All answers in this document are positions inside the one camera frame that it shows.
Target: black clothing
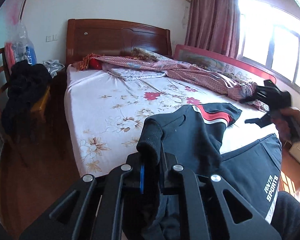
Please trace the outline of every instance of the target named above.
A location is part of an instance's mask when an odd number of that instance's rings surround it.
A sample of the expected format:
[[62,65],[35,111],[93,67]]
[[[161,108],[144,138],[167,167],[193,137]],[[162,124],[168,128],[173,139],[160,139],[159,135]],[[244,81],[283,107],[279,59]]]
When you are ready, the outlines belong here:
[[278,193],[271,225],[279,232],[282,240],[295,237],[300,226],[300,203],[288,192]]
[[278,189],[281,143],[270,134],[238,150],[220,155],[223,133],[240,116],[229,103],[185,105],[171,114],[156,114],[145,120],[137,150],[150,174],[145,184],[154,185],[145,194],[125,199],[123,231],[129,240],[179,239],[178,197],[160,194],[158,163],[161,142],[167,153],[194,173],[220,174],[266,220]]
[[7,134],[13,132],[13,118],[19,114],[29,117],[30,109],[44,94],[52,80],[42,64],[30,65],[26,60],[17,62],[11,68],[8,97],[2,111],[1,123]]

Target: electrical outlet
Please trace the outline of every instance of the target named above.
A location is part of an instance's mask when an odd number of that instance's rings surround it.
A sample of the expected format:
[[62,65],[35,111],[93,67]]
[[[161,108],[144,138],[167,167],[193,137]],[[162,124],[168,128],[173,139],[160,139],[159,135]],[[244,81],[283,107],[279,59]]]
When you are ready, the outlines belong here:
[[52,36],[47,36],[46,37],[46,42],[52,41]]

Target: metal screw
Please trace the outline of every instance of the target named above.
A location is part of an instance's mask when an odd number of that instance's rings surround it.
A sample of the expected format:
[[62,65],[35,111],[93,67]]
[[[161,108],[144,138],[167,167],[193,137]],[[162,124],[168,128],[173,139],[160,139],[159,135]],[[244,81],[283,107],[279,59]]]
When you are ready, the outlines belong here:
[[211,175],[211,180],[214,182],[219,182],[221,180],[221,177],[218,174]]
[[124,164],[121,166],[121,170],[129,171],[129,170],[131,170],[131,166],[129,164]]
[[175,171],[182,171],[182,170],[183,170],[183,166],[180,165],[180,164],[173,165],[172,168],[173,168]]
[[84,182],[90,182],[90,181],[93,180],[93,177],[92,177],[92,175],[87,174],[87,175],[84,175],[84,176],[83,176],[82,180],[83,180]]

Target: red stripe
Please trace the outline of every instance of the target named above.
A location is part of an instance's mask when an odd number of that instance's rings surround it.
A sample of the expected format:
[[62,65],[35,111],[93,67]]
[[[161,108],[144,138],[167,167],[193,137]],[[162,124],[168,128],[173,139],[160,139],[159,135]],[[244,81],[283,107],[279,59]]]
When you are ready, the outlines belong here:
[[220,118],[226,120],[228,124],[230,123],[230,121],[232,121],[231,116],[225,112],[216,112],[216,113],[210,114],[204,110],[202,105],[196,105],[196,107],[198,107],[200,109],[202,117],[208,121],[212,121],[212,120],[220,119]]

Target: hand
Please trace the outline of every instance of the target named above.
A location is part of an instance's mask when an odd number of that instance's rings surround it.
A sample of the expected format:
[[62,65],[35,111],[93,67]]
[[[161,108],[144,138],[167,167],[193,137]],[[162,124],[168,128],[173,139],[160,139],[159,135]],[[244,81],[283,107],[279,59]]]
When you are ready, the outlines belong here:
[[[288,107],[280,110],[282,115],[292,116],[300,126],[300,110],[295,107]],[[279,118],[272,119],[272,122],[275,124],[276,129],[279,131],[279,136],[284,140],[290,140],[290,128],[288,123]]]

